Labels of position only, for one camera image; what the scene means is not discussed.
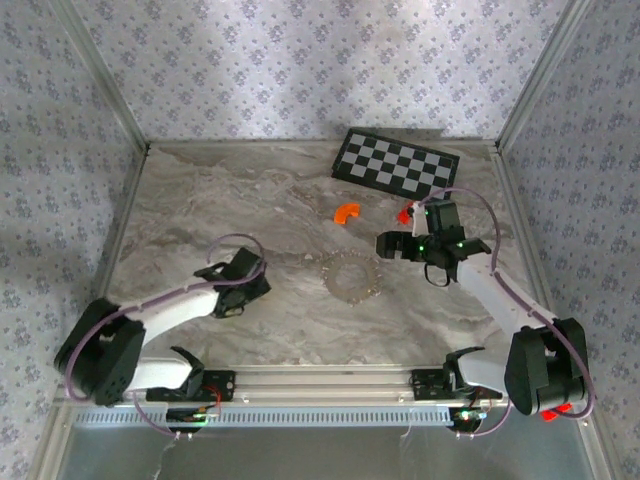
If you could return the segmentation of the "aluminium frame post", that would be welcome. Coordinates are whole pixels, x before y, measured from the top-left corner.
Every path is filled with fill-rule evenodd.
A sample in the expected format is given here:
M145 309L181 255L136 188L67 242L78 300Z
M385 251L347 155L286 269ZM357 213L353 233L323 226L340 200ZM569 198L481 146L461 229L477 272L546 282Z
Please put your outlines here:
M496 140L499 153L508 151L525 127L593 4L594 0L568 0Z
M130 143L142 154L148 150L148 142L129 108L114 74L103 59L94 39L79 15L72 0L48 0L64 27L93 81L106 103L119 121Z

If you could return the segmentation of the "grey metal panel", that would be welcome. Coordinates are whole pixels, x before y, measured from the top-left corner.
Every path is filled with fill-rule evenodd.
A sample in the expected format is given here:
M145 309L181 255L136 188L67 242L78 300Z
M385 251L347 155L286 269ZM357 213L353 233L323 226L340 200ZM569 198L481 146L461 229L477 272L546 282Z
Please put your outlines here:
M480 439L435 427L240 428L172 441L73 431L56 480L595 480L568 429L512 422Z

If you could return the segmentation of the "aluminium table side rail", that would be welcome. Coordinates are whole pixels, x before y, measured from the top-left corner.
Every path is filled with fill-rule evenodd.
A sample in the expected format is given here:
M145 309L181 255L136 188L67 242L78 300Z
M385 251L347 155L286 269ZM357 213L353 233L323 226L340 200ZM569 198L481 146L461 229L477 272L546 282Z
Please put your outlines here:
M116 208L110 225L109 233L103 245L103 252L99 261L96 276L92 282L91 294L99 298L106 294L116 263L118 261L124 233L129 222L132 205L140 183L141 175L148 157L149 143L143 145L133 157L133 163L127 170L123 187L117 198Z
M531 295L540 305L548 310L555 311L554 300L538 255L524 205L516 187L515 177L497 147L493 148L491 159L511 217L514 236L532 291Z

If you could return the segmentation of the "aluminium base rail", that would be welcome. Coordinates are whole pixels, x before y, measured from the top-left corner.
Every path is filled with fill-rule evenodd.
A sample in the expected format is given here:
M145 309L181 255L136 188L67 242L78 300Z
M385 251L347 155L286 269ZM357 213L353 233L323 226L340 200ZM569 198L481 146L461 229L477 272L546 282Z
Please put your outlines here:
M463 406L471 400L416 401L409 385L411 371L424 368L396 365L353 366L231 366L236 372L234 397L223 407L338 407L410 404ZM148 402L147 390L135 386L138 401L147 406L196 407L215 403Z

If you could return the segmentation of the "black grey checkerboard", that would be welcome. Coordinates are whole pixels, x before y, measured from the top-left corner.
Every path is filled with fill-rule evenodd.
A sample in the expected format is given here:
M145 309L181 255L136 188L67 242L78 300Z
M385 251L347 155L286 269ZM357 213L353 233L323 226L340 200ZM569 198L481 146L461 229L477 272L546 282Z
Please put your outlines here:
M460 157L351 128L333 162L335 179L419 201L455 181Z

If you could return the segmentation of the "orange curved plastic block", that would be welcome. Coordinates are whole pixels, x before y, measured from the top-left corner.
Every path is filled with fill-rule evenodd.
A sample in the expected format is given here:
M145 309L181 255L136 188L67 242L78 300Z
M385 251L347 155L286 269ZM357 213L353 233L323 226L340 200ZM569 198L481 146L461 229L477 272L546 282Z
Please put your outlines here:
M351 218L357 218L360 215L361 207L358 203L347 203L339 206L335 213L333 221L338 225L346 225Z

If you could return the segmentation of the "small circuit board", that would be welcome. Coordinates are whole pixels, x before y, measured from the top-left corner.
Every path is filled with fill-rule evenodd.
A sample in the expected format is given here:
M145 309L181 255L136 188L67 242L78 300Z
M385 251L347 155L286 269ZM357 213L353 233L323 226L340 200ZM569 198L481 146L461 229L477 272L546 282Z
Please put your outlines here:
M479 408L450 408L450 419L453 424L449 427L455 433L475 434L487 418L487 413Z
M194 427L209 424L220 417L221 410L217 407L205 406L198 408L171 408L166 412L165 420L168 424L185 423Z

